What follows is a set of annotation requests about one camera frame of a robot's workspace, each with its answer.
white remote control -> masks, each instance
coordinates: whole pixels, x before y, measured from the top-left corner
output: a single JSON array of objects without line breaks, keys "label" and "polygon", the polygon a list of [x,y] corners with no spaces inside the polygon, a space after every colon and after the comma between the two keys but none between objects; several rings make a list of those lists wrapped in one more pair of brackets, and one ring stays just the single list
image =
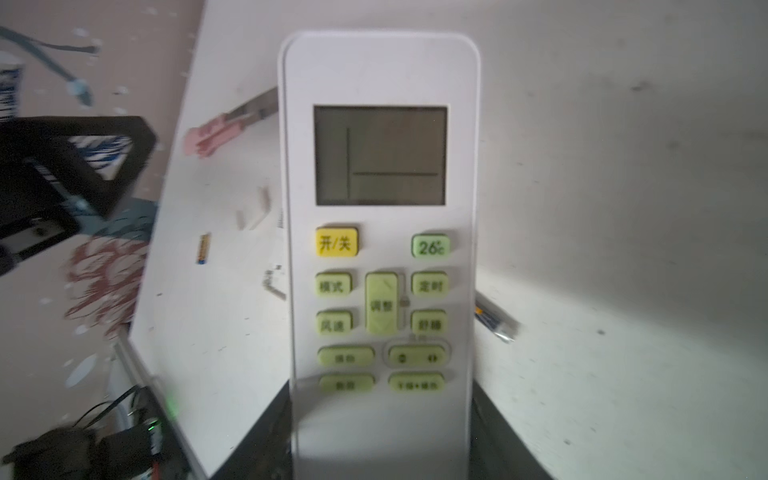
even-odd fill
[{"label": "white remote control", "polygon": [[279,72],[295,478],[467,478],[478,50],[310,31]]}]

cable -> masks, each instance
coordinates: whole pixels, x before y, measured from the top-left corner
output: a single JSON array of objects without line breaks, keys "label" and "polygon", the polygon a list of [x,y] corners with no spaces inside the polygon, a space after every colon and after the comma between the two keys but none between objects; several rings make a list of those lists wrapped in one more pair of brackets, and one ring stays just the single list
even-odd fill
[{"label": "cable", "polygon": [[95,416],[95,417],[94,417],[94,418],[93,418],[93,419],[92,419],[90,422],[88,422],[88,424],[87,424],[85,427],[83,427],[83,429],[87,429],[87,428],[88,428],[88,427],[90,427],[91,425],[93,425],[93,424],[95,424],[96,422],[98,422],[99,420],[103,419],[103,418],[104,418],[104,417],[105,417],[105,416],[106,416],[106,415],[107,415],[109,412],[111,412],[111,411],[112,411],[112,409],[113,409],[114,407],[116,407],[116,406],[120,405],[120,402],[122,402],[123,400],[125,400],[126,398],[128,398],[128,396],[129,396],[131,393],[134,393],[134,392],[136,392],[136,391],[138,391],[138,390],[139,390],[139,386],[138,386],[138,385],[134,385],[134,386],[132,386],[131,388],[129,388],[129,389],[128,389],[128,391],[126,391],[126,393],[124,393],[124,394],[122,394],[121,396],[119,396],[119,397],[118,397],[116,400],[114,400],[112,403],[109,403],[109,402],[102,402],[102,403],[99,403],[98,405],[95,405],[95,406],[91,407],[91,409],[90,409],[90,410],[88,410],[88,411],[87,411],[85,414],[83,414],[83,416],[82,416],[82,417],[80,417],[80,418],[77,420],[77,422],[75,422],[75,423],[74,423],[73,427],[74,427],[74,426],[76,426],[78,423],[80,423],[80,421],[81,421],[81,420],[82,420],[82,419],[83,419],[83,418],[84,418],[84,417],[85,417],[85,416],[86,416],[88,413],[91,413],[91,412],[92,412],[94,409],[96,409],[96,408],[97,408],[97,407],[99,407],[99,406],[102,406],[102,405],[104,405],[104,404],[106,404],[106,403],[109,403],[110,405],[109,405],[109,406],[108,406],[106,409],[104,409],[104,410],[101,410],[101,412],[99,412],[99,414],[98,414],[98,415],[96,415],[96,416]]},{"label": "cable", "polygon": [[108,403],[109,403],[109,402],[102,402],[102,403],[97,403],[96,405],[92,406],[92,407],[91,407],[91,408],[90,408],[90,409],[89,409],[89,410],[88,410],[86,413],[84,413],[84,414],[83,414],[83,416],[82,416],[82,417],[80,417],[80,418],[77,420],[77,422],[75,422],[75,423],[72,425],[72,428],[74,428],[74,427],[78,426],[78,423],[80,423],[80,422],[82,421],[82,419],[84,419],[84,418],[85,418],[85,416],[86,416],[86,415],[88,415],[89,413],[93,412],[95,409],[99,408],[99,407],[100,407],[100,406],[102,406],[102,405],[107,405]]}]

blank lcd screen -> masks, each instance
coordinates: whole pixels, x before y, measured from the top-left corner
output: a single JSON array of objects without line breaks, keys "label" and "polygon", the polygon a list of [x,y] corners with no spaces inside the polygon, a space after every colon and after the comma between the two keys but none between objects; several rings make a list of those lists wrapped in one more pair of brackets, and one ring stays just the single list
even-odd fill
[{"label": "blank lcd screen", "polygon": [[445,205],[446,107],[315,106],[318,205]]}]

rectangular button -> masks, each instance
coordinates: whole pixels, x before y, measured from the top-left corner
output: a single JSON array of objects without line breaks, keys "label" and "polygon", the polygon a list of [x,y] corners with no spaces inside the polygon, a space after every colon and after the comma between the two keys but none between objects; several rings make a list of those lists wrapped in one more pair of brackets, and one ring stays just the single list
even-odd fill
[{"label": "rectangular button", "polygon": [[320,390],[334,392],[370,392],[373,389],[373,375],[366,373],[323,375],[320,377]]},{"label": "rectangular button", "polygon": [[351,312],[319,312],[317,314],[317,332],[320,335],[338,335],[341,333],[349,333],[351,329]]},{"label": "rectangular button", "polygon": [[451,239],[448,235],[429,233],[414,235],[411,239],[411,254],[415,258],[447,257],[451,253]]},{"label": "rectangular button", "polygon": [[445,379],[434,373],[395,373],[389,377],[389,386],[397,392],[437,392],[445,386]]},{"label": "rectangular button", "polygon": [[366,275],[366,329],[373,335],[397,333],[398,289],[396,273]]},{"label": "rectangular button", "polygon": [[411,276],[411,291],[416,296],[445,296],[448,290],[445,272],[416,272]]},{"label": "rectangular button", "polygon": [[389,349],[389,363],[397,366],[440,366],[448,353],[440,345],[399,345]]},{"label": "rectangular button", "polygon": [[356,228],[318,228],[315,230],[318,257],[354,257],[357,255]]},{"label": "rectangular button", "polygon": [[411,313],[411,331],[419,335],[442,335],[448,325],[443,310],[415,310]]},{"label": "rectangular button", "polygon": [[317,296],[345,296],[352,291],[352,275],[340,273],[318,273],[315,275]]},{"label": "rectangular button", "polygon": [[373,363],[369,346],[326,346],[317,353],[322,366],[368,366]]}]

white table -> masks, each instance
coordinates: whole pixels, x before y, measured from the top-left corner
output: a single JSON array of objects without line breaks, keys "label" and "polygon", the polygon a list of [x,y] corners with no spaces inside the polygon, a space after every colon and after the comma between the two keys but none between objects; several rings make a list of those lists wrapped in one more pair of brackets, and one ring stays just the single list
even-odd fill
[{"label": "white table", "polygon": [[[768,43],[758,2],[209,2],[131,341],[210,475],[289,368],[260,285],[278,125],[198,160],[180,135],[276,84],[300,28],[463,31],[484,56],[476,378],[558,478],[768,468]],[[273,212],[253,218],[258,187]],[[202,233],[208,264],[195,264]]]}]

